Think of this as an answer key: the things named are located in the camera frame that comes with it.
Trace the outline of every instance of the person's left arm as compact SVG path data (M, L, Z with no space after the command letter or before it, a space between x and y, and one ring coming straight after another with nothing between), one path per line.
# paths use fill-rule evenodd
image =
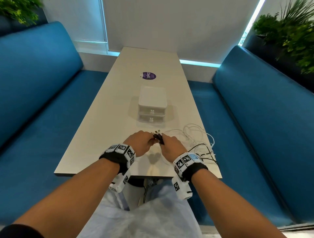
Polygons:
M132 146L137 157L144 155L154 143L153 135L143 131L124 141ZM105 158L94 162L34 205L14 224L30 226L45 238L77 237L119 169L119 164Z

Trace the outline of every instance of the hand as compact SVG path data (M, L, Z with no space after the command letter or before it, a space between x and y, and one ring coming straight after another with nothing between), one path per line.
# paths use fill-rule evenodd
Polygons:
M152 133L139 131L130 135L123 144L132 146L135 151L136 157L140 157L144 155L147 151L149 151L150 147L153 144L156 144L157 141L153 137Z
M177 139L177 137L167 136L164 133L162 134L162 139L165 145L160 145L162 155L168 160L170 163L173 163L179 155L187 152L182 143Z

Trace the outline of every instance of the person's right hand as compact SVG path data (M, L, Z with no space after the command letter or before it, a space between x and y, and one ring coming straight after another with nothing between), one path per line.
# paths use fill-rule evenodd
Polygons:
M162 155L168 160L170 163L173 163L179 155L187 152L182 143L177 139L177 137L167 136L164 133L162 134L162 139L164 141L164 145L160 145Z

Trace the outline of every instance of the forearm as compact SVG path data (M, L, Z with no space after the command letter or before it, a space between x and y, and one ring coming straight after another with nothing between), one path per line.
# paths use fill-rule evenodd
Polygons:
M45 238L75 238L90 219L119 165L106 159L91 164L17 219Z
M250 203L208 170L196 172L192 183L221 237L285 237Z

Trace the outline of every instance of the white fabric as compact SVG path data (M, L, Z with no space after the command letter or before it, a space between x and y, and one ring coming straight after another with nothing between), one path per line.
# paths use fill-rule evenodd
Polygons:
M135 210L125 211L121 204L108 190L78 237L202 237L188 202L177 198L171 180L150 188L145 204Z

